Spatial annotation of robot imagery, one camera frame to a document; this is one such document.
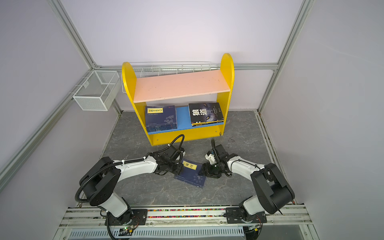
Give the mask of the navy book with flower emblem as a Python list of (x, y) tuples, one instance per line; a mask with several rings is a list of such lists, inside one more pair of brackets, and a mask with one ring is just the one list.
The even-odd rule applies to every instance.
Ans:
[(177, 176), (174, 176), (174, 179), (202, 189), (207, 178), (206, 176), (199, 175), (202, 166), (201, 163), (183, 160), (182, 170)]

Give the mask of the navy book lowest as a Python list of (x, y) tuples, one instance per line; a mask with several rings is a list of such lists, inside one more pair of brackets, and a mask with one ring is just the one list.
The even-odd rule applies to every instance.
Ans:
[(175, 106), (150, 107), (145, 110), (146, 130), (148, 133), (178, 128)]

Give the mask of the dark wolf cover book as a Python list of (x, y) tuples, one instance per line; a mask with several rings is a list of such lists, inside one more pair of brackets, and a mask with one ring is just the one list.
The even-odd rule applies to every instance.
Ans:
[(189, 104), (189, 111), (193, 127), (224, 122), (223, 111), (219, 103)]

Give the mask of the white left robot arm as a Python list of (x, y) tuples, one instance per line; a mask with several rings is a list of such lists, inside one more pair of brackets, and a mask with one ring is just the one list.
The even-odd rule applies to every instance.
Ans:
[(185, 150), (182, 147), (185, 136), (179, 135), (164, 149), (149, 152), (144, 157), (113, 161), (103, 157), (81, 178), (75, 193), (77, 203), (88, 203), (107, 212), (106, 223), (116, 221), (119, 225), (131, 224), (138, 217), (128, 202), (115, 192), (118, 182), (142, 175), (179, 175)]

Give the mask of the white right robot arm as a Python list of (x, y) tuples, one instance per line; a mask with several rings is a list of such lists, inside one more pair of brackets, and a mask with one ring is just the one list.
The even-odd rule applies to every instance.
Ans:
[(223, 174), (240, 175), (253, 183), (256, 195), (239, 204), (235, 212), (226, 211), (226, 217), (251, 223), (264, 223), (261, 215), (274, 214), (295, 199), (295, 193), (277, 165), (256, 164), (237, 154), (228, 154), (222, 145), (212, 147), (206, 154), (207, 163), (202, 165), (200, 176), (218, 179)]

